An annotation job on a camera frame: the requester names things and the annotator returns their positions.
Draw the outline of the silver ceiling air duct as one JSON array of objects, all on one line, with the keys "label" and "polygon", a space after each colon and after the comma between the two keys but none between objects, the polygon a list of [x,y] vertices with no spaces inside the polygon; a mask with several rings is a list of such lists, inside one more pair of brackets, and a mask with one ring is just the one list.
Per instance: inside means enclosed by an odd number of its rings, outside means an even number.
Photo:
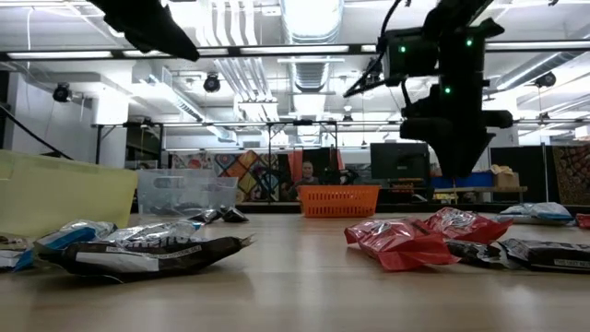
[{"label": "silver ceiling air duct", "polygon": [[[287,44],[333,44],[341,28],[344,0],[279,0]],[[326,57],[311,56],[290,65],[291,78],[301,92],[319,92],[328,79]]]}]

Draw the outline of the black partition panel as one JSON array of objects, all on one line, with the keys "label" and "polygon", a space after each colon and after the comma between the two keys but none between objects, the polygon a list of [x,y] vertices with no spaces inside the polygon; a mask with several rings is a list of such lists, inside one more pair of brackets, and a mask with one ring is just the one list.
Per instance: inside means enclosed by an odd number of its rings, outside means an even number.
[{"label": "black partition panel", "polygon": [[541,146],[492,148],[490,161],[499,166],[508,166],[518,173],[519,184],[527,187],[523,193],[525,203],[545,200],[545,169]]}]

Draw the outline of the blue storage bin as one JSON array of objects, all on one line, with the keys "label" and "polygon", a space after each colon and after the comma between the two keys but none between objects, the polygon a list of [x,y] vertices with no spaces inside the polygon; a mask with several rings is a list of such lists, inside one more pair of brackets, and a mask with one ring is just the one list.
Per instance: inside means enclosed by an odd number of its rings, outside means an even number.
[{"label": "blue storage bin", "polygon": [[494,180],[491,172],[472,172],[467,177],[432,177],[431,184],[435,189],[453,187],[492,187],[494,185]]}]

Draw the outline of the brown Hershey's candy bar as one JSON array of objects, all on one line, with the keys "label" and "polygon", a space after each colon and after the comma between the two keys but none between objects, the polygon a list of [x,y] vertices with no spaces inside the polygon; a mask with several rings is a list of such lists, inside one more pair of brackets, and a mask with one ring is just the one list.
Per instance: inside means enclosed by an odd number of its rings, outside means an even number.
[{"label": "brown Hershey's candy bar", "polygon": [[221,218],[228,223],[245,223],[249,219],[236,207],[221,207]]},{"label": "brown Hershey's candy bar", "polygon": [[210,224],[217,219],[221,219],[221,212],[212,208],[198,209],[196,213],[189,218],[191,221],[203,224]]},{"label": "brown Hershey's candy bar", "polygon": [[171,206],[170,204],[156,207],[153,206],[149,209],[149,212],[155,216],[164,216],[164,217],[177,217],[182,216],[183,213],[176,209],[175,207]]},{"label": "brown Hershey's candy bar", "polygon": [[502,250],[484,243],[448,239],[445,241],[450,253],[459,258],[461,264],[491,269],[509,267]]},{"label": "brown Hershey's candy bar", "polygon": [[226,236],[160,248],[127,248],[115,242],[72,243],[64,250],[40,253],[39,259],[84,277],[121,283],[134,279],[191,274],[234,255],[253,238]]},{"label": "brown Hershey's candy bar", "polygon": [[510,238],[499,242],[507,257],[533,270],[590,274],[590,245]]},{"label": "brown Hershey's candy bar", "polygon": [[202,213],[219,213],[220,210],[215,207],[202,207],[196,203],[182,203],[175,207],[175,209],[185,216],[194,216]]},{"label": "brown Hershey's candy bar", "polygon": [[184,237],[184,236],[154,236],[143,238],[128,238],[125,240],[117,240],[117,245],[127,248],[160,248],[177,244],[196,243],[201,241],[198,237]]}]

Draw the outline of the colourful patchwork quilt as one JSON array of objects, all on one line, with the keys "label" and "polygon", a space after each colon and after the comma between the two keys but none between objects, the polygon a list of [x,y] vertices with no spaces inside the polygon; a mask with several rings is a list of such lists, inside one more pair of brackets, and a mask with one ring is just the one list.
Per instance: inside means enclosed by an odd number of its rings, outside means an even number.
[{"label": "colourful patchwork quilt", "polygon": [[214,161],[218,176],[237,179],[238,203],[279,200],[276,154],[247,150],[242,154],[216,154]]}]

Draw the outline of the clear plastic bin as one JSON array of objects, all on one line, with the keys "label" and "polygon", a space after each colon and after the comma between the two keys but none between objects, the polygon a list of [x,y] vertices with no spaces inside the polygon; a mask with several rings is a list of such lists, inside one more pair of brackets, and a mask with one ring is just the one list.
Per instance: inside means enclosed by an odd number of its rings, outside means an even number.
[{"label": "clear plastic bin", "polygon": [[137,207],[142,216],[153,206],[196,203],[202,207],[233,207],[237,179],[220,177],[212,170],[156,169],[138,171]]}]

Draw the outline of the cardboard box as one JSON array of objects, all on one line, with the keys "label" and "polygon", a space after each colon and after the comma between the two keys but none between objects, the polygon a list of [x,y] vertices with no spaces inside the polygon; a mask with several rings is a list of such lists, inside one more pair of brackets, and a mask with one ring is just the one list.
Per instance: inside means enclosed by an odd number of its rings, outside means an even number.
[{"label": "cardboard box", "polygon": [[513,188],[520,186],[519,174],[509,166],[492,164],[490,172],[493,174],[495,187]]}]

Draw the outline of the white blue Hershey's candy bar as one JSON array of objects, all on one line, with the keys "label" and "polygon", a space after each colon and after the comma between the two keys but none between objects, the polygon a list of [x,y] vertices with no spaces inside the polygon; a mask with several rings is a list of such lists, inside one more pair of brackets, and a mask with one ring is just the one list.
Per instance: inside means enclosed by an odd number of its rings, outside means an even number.
[{"label": "white blue Hershey's candy bar", "polygon": [[523,203],[517,206],[521,214],[538,219],[565,220],[570,221],[573,215],[563,205],[555,202]]},{"label": "white blue Hershey's candy bar", "polygon": [[101,240],[117,229],[111,222],[76,219],[59,230],[42,236],[34,242],[34,247],[39,252],[61,251],[72,243]]},{"label": "white blue Hershey's candy bar", "polygon": [[0,250],[0,271],[18,272],[33,267],[33,253],[24,251]]},{"label": "white blue Hershey's candy bar", "polygon": [[189,238],[198,231],[203,224],[188,219],[164,221],[118,229],[104,238],[106,242],[120,241],[151,241],[164,238]]},{"label": "white blue Hershey's candy bar", "polygon": [[512,220],[514,224],[533,224],[533,225],[550,225],[550,226],[568,225],[574,221],[574,218],[570,221],[534,218],[534,217],[519,213],[517,211],[517,206],[519,206],[519,205],[506,208],[504,211],[499,213],[499,215],[496,217],[496,220],[499,222],[505,222],[508,220]]}]

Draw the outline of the orange plastic basket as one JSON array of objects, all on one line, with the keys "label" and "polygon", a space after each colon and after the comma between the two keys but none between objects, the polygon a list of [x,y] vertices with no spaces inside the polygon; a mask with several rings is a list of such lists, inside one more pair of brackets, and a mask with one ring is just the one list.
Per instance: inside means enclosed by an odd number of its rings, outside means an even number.
[{"label": "orange plastic basket", "polygon": [[304,185],[301,210],[306,218],[361,218],[375,213],[378,185]]}]

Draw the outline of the yellow translucent plastic bin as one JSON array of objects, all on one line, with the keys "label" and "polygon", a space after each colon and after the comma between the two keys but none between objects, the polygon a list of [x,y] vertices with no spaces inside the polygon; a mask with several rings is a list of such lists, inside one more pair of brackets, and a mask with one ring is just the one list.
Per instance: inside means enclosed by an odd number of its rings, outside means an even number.
[{"label": "yellow translucent plastic bin", "polygon": [[0,149],[0,232],[39,237],[76,219],[126,227],[137,173]]}]

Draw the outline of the black table frame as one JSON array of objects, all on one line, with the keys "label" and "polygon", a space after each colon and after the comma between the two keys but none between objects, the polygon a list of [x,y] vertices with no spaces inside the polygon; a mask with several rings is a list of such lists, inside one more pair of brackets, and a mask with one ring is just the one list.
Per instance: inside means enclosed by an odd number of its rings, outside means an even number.
[{"label": "black table frame", "polygon": [[[511,204],[457,204],[452,208],[478,213],[499,213]],[[444,208],[445,204],[418,203],[418,204],[377,204],[376,213],[430,213]],[[236,206],[246,214],[278,214],[278,213],[301,213],[301,204],[298,202],[275,202],[275,203],[243,203]],[[590,214],[590,206],[565,205],[565,208],[572,214]]]}]

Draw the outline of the background wooden table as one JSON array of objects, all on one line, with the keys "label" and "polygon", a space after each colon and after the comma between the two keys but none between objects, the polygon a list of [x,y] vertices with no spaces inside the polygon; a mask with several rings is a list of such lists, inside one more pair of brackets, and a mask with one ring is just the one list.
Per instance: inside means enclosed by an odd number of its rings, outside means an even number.
[{"label": "background wooden table", "polygon": [[495,193],[516,193],[519,202],[524,202],[524,193],[528,190],[527,186],[516,187],[454,187],[454,188],[437,188],[434,190],[433,198],[438,200],[458,201],[459,195],[463,193],[489,193],[491,196]]}]

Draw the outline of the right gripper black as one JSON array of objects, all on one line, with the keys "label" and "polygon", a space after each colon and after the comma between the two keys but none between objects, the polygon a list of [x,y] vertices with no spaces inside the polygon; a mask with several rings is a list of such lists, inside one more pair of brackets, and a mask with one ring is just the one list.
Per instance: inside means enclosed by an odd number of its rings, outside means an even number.
[{"label": "right gripper black", "polygon": [[[411,100],[406,85],[401,86],[405,106],[400,136],[428,142],[433,149],[442,176],[467,177],[490,141],[488,127],[505,129],[513,126],[513,115],[507,110],[483,111],[481,98],[460,98],[450,86],[432,85],[427,97]],[[466,134],[451,150],[446,140]]]}]

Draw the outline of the floral patterned cloth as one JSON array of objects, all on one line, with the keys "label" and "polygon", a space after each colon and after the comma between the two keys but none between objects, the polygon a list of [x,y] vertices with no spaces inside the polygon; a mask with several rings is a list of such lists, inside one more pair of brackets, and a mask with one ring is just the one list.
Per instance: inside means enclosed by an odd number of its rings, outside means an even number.
[{"label": "floral patterned cloth", "polygon": [[170,158],[171,169],[213,170],[215,168],[214,155],[208,152],[172,153]]}]

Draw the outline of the black overhead frame beam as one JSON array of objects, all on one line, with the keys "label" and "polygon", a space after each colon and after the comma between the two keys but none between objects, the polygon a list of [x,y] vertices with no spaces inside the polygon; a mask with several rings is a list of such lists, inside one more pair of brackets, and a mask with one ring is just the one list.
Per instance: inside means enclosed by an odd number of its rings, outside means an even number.
[{"label": "black overhead frame beam", "polygon": [[[362,53],[360,51],[360,47],[365,44],[360,43],[351,43],[351,44],[324,44],[324,45],[348,45],[349,51],[346,53],[319,53],[319,54],[311,54],[311,53],[304,53],[304,54],[295,54],[295,53],[287,53],[287,54],[241,54],[240,49],[242,47],[262,47],[262,46],[283,46],[283,45],[256,45],[256,46],[221,46],[221,47],[203,47],[198,50],[200,56],[202,58],[224,58],[224,57],[281,57],[281,56],[336,56],[336,55],[344,55],[344,56],[351,56],[351,55],[372,55],[374,53]],[[149,53],[141,53],[135,49],[105,49],[105,50],[61,50],[61,51],[20,51],[20,52],[78,52],[78,51],[109,51],[112,53],[112,58],[109,59],[59,59],[59,60],[14,60],[9,58],[6,54],[7,53],[18,53],[18,52],[0,52],[0,62],[11,62],[11,61],[32,61],[32,62],[40,62],[40,61],[83,61],[83,60],[141,60],[141,59],[169,59],[171,56],[166,53],[162,53],[159,51],[153,51]],[[502,52],[502,53],[541,53],[541,52]]]}]

